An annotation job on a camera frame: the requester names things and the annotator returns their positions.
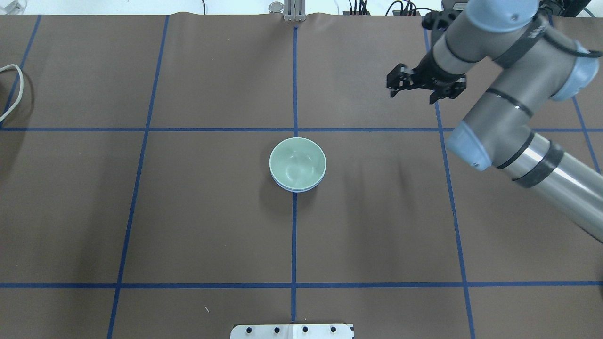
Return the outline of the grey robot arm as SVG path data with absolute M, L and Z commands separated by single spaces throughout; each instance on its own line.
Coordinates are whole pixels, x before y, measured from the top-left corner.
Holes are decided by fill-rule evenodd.
M 502 71 L 450 133 L 448 150 L 478 171 L 503 171 L 601 241 L 601 174 L 528 122 L 545 102 L 585 88 L 602 54 L 553 28 L 538 7 L 537 0 L 468 1 L 416 67 L 398 64 L 387 74 L 386 87 L 391 97 L 426 89 L 431 104 L 454 99 L 467 72 L 491 58 Z

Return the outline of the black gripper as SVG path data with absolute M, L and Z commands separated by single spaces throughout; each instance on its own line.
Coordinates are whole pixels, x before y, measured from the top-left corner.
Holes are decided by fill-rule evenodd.
M 440 99 L 456 99 L 466 86 L 466 75 L 445 71 L 437 64 L 433 50 L 427 52 L 414 69 L 409 69 L 405 64 L 397 64 L 386 75 L 386 88 L 390 91 L 390 98 L 404 90 L 428 89 L 433 90 L 429 95 L 431 105 Z

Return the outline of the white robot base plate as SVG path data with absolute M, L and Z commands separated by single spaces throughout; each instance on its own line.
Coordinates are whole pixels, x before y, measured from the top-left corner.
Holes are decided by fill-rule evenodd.
M 353 339 L 352 325 L 336 324 L 242 324 L 233 327 L 231 339 Z

